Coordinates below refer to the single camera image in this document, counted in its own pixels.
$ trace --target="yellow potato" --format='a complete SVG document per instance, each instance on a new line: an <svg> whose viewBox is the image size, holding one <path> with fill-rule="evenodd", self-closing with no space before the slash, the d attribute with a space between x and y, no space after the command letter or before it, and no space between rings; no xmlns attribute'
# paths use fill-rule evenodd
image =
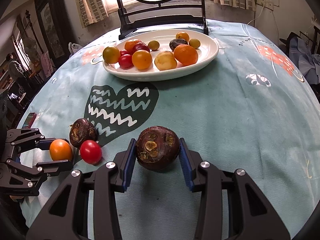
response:
<svg viewBox="0 0 320 240"><path fill-rule="evenodd" d="M155 65L159 70L174 69L177 61L171 51L163 51L156 56Z"/></svg>

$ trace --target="blue gripper pad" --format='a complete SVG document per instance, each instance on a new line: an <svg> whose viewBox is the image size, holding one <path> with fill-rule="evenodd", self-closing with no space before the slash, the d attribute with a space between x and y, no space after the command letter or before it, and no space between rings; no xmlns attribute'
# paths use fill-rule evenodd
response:
<svg viewBox="0 0 320 240"><path fill-rule="evenodd" d="M135 139L132 139L126 152L127 154L129 151L128 159L125 164L125 168L123 172L124 176L123 176L122 187L124 191L127 191L127 188L130 186L134 164L136 163L136 154L135 154L136 142L137 141Z"/></svg>
<svg viewBox="0 0 320 240"><path fill-rule="evenodd" d="M189 190L192 191L195 185L192 180L191 165L190 165L187 153L186 153L186 151L188 151L188 149L184 148L181 140L179 140L179 142L180 142L179 159L180 159L180 163L181 163L181 168L182 168L184 180L185 180L186 185L189 188Z"/></svg>

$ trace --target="checkered curtain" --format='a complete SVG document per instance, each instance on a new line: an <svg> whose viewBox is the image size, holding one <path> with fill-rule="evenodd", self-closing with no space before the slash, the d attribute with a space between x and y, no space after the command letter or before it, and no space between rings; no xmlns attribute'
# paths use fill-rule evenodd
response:
<svg viewBox="0 0 320 240"><path fill-rule="evenodd" d="M102 0L76 0L82 28L108 17Z"/></svg>

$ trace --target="tablecloth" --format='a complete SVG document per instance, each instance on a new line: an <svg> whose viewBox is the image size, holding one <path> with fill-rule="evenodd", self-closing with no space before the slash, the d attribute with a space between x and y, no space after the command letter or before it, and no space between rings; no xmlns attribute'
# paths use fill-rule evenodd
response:
<svg viewBox="0 0 320 240"><path fill-rule="evenodd" d="M101 62L91 64L108 44L118 41L119 29L106 33L59 68L18 127L36 112L32 127L46 137L68 138L69 125L88 118L99 131L103 161L98 166L78 161L74 169L82 172L113 160L145 128L168 127L219 169L245 169L293 237L320 198L319 103L299 70L257 29L214 20L208 25L209 35L219 44L217 58L194 74L151 83L122 80L106 72ZM201 31L196 25L138 31L165 28ZM109 113L106 119L100 115L103 111ZM50 160L49 152L39 149L21 155L21 163L29 167ZM28 226L64 177L49 178L38 197L21 204ZM123 239L193 239L200 195L188 191L178 159L161 172L136 163L131 186L116 194L116 202ZM227 226L224 216L225 238Z"/></svg>

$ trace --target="metal screw cap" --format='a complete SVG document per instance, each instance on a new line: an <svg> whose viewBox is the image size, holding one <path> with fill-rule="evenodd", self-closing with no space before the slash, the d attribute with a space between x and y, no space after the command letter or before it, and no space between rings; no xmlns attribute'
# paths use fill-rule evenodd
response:
<svg viewBox="0 0 320 240"><path fill-rule="evenodd" d="M204 161L204 162L201 162L201 163L200 163L200 166L203 167L203 168L208 168L208 167L210 166L210 163Z"/></svg>
<svg viewBox="0 0 320 240"><path fill-rule="evenodd" d="M116 164L114 163L114 162L108 162L107 164L106 164L106 167L108 168L108 169L112 169L112 168L114 168L116 166Z"/></svg>
<svg viewBox="0 0 320 240"><path fill-rule="evenodd" d="M243 175L245 175L245 170L243 170L243 169L237 169L237 174L238 174L239 176L243 176Z"/></svg>
<svg viewBox="0 0 320 240"><path fill-rule="evenodd" d="M80 171L79 170L74 170L71 172L72 177L78 177L80 175Z"/></svg>

